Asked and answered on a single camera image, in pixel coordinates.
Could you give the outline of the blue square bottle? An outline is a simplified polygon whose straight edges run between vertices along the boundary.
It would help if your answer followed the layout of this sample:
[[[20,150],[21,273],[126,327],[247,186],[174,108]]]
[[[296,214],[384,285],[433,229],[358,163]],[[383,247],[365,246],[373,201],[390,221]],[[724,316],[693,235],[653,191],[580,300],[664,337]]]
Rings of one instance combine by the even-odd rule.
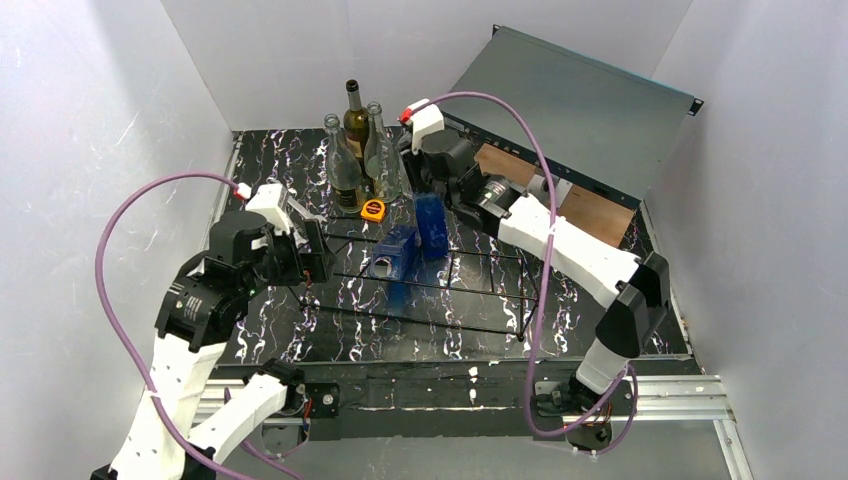
[[[416,193],[413,200],[423,258],[445,257],[449,252],[449,239],[442,200],[435,193]]]
[[[403,315],[407,304],[407,274],[419,251],[419,233],[415,226],[395,225],[372,247],[369,275],[381,281],[387,295],[387,310]]]

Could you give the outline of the clear bottle with dark label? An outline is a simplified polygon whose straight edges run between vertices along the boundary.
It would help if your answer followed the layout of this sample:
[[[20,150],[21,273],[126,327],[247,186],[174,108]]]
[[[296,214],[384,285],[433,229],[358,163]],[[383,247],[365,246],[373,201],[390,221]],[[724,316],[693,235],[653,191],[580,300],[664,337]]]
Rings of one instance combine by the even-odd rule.
[[[359,162],[347,146],[336,114],[324,117],[324,128],[328,134],[325,169],[336,204],[344,213],[359,213],[365,201]]]

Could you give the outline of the black wire wine rack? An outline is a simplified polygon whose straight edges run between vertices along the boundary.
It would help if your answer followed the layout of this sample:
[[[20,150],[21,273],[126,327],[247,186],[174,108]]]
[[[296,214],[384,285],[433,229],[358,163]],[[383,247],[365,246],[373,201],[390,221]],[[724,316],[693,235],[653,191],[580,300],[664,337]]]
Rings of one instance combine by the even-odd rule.
[[[372,272],[379,234],[327,236],[337,263],[325,283],[290,288],[297,306],[344,320],[372,319],[522,341],[538,309],[538,284],[522,255],[454,245],[441,258],[416,255],[398,279]]]

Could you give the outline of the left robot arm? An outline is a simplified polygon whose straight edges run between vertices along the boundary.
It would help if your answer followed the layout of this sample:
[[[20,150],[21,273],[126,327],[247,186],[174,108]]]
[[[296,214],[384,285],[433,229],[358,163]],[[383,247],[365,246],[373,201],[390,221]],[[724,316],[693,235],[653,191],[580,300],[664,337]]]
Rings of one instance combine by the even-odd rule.
[[[233,477],[225,459],[267,417],[289,401],[301,372],[269,361],[244,390],[204,421],[195,418],[206,383],[250,301],[270,286],[324,280],[333,264],[319,218],[301,226],[304,242],[279,208],[229,212],[210,243],[188,260],[167,288],[154,328],[151,361],[141,358],[106,292],[104,256],[111,218],[95,257],[96,290],[109,323],[138,367],[144,390],[117,455],[96,479],[217,479]]]

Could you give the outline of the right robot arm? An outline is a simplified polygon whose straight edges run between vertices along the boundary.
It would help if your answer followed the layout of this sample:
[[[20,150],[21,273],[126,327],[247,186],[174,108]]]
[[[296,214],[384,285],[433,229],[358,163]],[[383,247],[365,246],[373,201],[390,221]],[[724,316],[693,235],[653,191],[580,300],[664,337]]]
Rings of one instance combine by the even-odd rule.
[[[483,172],[472,144],[452,130],[405,132],[398,149],[412,189],[435,197],[467,227],[520,248],[563,273],[603,308],[595,339],[564,398],[588,409],[645,350],[670,310],[670,268],[656,252],[639,257],[579,229],[507,178]]]

